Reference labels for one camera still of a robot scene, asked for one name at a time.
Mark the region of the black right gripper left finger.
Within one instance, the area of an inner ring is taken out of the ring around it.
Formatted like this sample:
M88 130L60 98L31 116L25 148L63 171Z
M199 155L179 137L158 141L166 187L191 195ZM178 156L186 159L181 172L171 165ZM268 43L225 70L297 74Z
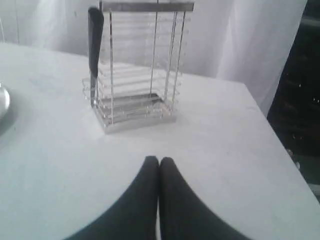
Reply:
M147 156L126 191L101 216L69 240L155 240L160 164Z

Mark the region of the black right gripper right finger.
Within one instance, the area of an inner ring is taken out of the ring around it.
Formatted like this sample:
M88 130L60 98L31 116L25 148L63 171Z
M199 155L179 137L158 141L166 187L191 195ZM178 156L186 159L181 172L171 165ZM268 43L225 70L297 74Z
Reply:
M172 158L161 160L159 177L159 221L163 240L248 239L197 197Z

